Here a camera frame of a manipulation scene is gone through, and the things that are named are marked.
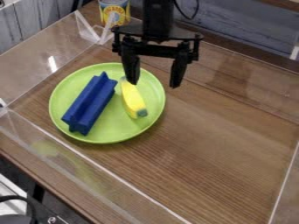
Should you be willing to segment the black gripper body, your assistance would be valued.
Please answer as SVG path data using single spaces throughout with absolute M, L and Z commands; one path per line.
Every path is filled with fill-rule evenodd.
M 199 32 L 173 26 L 167 36 L 148 36 L 140 24 L 115 25 L 111 31 L 115 35 L 112 52 L 117 55 L 121 55 L 121 47 L 127 46 L 133 55 L 175 59 L 179 53 L 185 53 L 188 62 L 199 59 L 199 47 L 204 39 Z

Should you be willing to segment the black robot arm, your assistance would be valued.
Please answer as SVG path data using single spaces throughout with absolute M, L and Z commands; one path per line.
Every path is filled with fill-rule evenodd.
M 115 25 L 112 52 L 121 58 L 125 78 L 136 84 L 140 77 L 140 55 L 173 59 L 169 87 L 177 88 L 183 82 L 187 65 L 199 59 L 203 35 L 183 31 L 173 26 L 173 9 L 188 17 L 176 0 L 143 0 L 143 23 Z

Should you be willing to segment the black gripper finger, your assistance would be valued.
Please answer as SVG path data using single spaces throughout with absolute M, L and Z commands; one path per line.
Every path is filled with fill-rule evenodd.
M 135 48 L 125 44 L 121 45 L 121 62 L 125 71 L 125 79 L 135 85 L 140 77 L 140 58 L 136 55 Z
M 188 56 L 180 54 L 172 62 L 171 80 L 169 80 L 171 88 L 177 88 L 180 86 L 187 65 L 188 65 Z

